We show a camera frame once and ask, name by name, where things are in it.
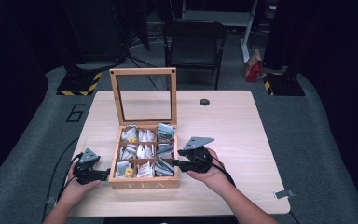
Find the red bag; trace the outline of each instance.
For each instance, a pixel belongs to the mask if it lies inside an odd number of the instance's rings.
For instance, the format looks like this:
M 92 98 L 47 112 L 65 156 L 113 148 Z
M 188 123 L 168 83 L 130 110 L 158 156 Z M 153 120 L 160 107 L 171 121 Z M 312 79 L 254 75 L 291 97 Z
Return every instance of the red bag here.
M 255 54 L 246 62 L 245 81 L 256 82 L 261 77 L 262 70 L 260 52 L 255 49 Z

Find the person's left hand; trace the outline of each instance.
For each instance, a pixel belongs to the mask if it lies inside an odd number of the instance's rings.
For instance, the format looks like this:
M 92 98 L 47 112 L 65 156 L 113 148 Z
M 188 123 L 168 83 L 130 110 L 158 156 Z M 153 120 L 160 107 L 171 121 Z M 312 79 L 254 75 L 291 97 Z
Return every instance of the person's left hand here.
M 75 166 L 76 166 L 76 161 L 74 161 L 74 163 L 71 166 L 71 169 L 69 170 L 68 173 L 69 183 L 67 183 L 66 188 L 63 191 L 62 196 L 58 201 L 58 203 L 63 203 L 65 204 L 65 206 L 68 206 L 70 208 L 72 208 L 77 203 L 79 203 L 87 192 L 91 191 L 92 189 L 95 189 L 97 186 L 101 184 L 101 180 L 95 180 L 85 185 L 79 184 L 73 175 Z

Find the chair backrest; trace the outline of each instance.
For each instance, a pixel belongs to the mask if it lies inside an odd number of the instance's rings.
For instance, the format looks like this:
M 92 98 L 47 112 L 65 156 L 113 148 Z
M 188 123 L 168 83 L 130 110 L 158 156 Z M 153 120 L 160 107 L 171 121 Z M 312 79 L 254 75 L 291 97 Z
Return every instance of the chair backrest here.
M 178 19 L 169 21 L 164 25 L 164 36 L 225 39 L 227 36 L 227 29 L 218 21 Z

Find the wooden box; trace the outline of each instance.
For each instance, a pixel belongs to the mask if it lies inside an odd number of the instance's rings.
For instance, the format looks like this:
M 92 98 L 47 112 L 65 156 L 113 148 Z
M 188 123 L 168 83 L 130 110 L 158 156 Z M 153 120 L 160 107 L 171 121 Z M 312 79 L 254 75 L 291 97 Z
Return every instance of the wooden box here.
M 114 158 L 111 166 L 111 173 L 109 176 L 109 183 L 113 189 L 172 189 L 179 187 L 179 169 L 173 166 L 172 160 L 177 158 L 177 116 L 176 116 L 176 69 L 175 68 L 125 68 L 125 69 L 110 69 L 110 76 L 112 80 L 113 93 L 117 107 L 117 116 L 119 121 L 119 130 L 117 135 L 117 142 L 115 145 Z M 132 82 L 142 82 L 155 87 L 154 91 L 148 90 L 134 90 L 131 86 Z M 156 82 L 159 82 L 159 90 L 157 90 Z M 127 132 L 132 127 L 135 127 L 137 134 L 139 130 L 149 130 L 154 135 L 157 135 L 158 125 L 160 123 L 172 126 L 175 129 L 173 140 L 162 142 L 157 138 L 151 142 L 144 142 L 140 139 L 135 142 L 124 141 L 121 137 L 123 132 Z M 169 144 L 173 146 L 173 152 L 170 153 L 171 158 L 164 159 L 157 155 L 159 146 L 161 144 Z M 139 159 L 132 157 L 127 159 L 122 158 L 123 152 L 121 149 L 128 145 L 146 147 L 154 147 L 155 151 L 151 157 L 146 159 Z M 141 171 L 138 165 L 145 165 L 149 162 L 152 167 L 153 176 L 138 177 Z M 157 163 L 162 164 L 167 162 L 173 167 L 173 176 L 157 176 L 155 167 Z M 122 177 L 122 164 L 130 164 L 132 168 L 131 177 Z

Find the lid frame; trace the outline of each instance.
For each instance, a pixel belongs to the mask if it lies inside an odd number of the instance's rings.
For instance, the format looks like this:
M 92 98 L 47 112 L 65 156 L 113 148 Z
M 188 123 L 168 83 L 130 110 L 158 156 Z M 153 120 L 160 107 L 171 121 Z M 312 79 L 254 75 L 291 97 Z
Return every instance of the lid frame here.
M 161 68 L 112 68 L 109 69 L 112 81 L 113 94 L 115 97 L 117 117 L 120 126 L 135 125 L 157 125 L 159 123 L 177 124 L 177 107 L 176 107 L 176 68 L 161 67 Z M 170 100 L 171 100 L 171 119 L 137 119 L 125 120 L 124 110 L 121 100 L 120 87 L 118 85 L 118 78 L 121 76 L 170 76 Z

